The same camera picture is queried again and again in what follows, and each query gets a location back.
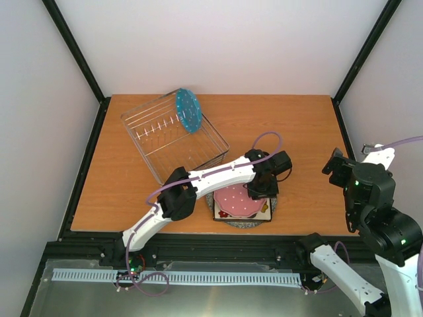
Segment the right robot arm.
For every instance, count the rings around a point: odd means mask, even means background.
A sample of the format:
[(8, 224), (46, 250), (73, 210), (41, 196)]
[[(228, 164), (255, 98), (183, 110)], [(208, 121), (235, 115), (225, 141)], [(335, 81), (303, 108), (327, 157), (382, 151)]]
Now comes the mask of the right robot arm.
[(342, 188), (347, 229), (374, 253), (386, 293), (357, 274), (318, 233), (296, 245), (301, 264), (323, 272), (362, 316), (422, 315), (422, 229), (393, 205), (396, 183), (389, 166), (394, 157), (394, 148), (378, 145), (356, 162), (335, 148), (322, 170)]

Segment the pink polka dot plate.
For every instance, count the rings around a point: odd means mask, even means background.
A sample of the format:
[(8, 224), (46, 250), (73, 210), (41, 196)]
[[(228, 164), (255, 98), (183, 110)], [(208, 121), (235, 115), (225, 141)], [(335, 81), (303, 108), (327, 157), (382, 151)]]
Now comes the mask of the pink polka dot plate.
[(216, 190), (214, 201), (220, 211), (236, 218), (251, 217), (262, 211), (268, 199), (253, 199), (249, 197), (244, 184), (235, 184)]

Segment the blue polka dot plate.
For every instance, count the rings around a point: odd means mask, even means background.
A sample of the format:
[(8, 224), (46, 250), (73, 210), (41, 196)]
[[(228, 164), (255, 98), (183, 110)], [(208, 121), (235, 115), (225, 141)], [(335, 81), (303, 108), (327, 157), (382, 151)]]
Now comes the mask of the blue polka dot plate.
[(202, 125), (202, 109), (198, 97), (185, 88), (180, 88), (175, 96), (177, 116), (188, 133), (196, 133)]

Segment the chrome wire dish rack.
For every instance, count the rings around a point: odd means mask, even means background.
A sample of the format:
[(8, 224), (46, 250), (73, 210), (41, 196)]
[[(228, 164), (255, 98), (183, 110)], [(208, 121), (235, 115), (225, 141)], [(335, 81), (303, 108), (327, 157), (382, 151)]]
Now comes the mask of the chrome wire dish rack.
[(156, 181), (162, 185), (172, 172), (211, 168), (222, 163), (229, 144), (202, 111), (202, 125), (188, 133), (177, 113), (178, 89), (137, 106), (121, 121)]

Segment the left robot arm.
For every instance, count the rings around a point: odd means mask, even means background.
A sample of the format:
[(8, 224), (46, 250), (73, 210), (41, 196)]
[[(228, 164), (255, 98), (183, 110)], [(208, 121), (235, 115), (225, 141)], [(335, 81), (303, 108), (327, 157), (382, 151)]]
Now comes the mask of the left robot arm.
[(251, 149), (234, 161), (214, 168), (191, 172), (177, 168), (167, 183), (146, 199), (148, 212), (122, 231), (121, 238), (114, 242), (111, 258), (122, 265), (132, 265), (137, 260), (137, 251), (162, 228), (191, 216), (201, 197), (227, 186), (251, 183), (263, 175), (271, 176), (275, 169), (272, 157), (276, 153)]

